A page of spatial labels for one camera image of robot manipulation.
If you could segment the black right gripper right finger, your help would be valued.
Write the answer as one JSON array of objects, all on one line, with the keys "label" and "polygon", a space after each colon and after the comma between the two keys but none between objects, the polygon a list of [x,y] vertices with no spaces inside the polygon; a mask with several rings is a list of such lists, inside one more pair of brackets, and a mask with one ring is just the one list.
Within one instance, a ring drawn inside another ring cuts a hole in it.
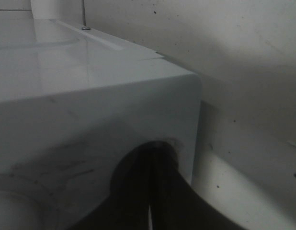
[{"label": "black right gripper right finger", "polygon": [[237,230],[239,226],[205,202],[177,169],[174,148],[152,143],[152,226],[155,230]]}]

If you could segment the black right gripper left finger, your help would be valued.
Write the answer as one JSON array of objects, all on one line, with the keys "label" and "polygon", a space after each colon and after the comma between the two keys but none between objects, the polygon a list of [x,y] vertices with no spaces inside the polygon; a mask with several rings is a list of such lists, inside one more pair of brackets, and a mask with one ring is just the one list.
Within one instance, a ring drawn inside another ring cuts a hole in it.
[{"label": "black right gripper left finger", "polygon": [[153,142],[124,157],[112,176],[110,195],[72,230],[149,229],[150,173]]}]

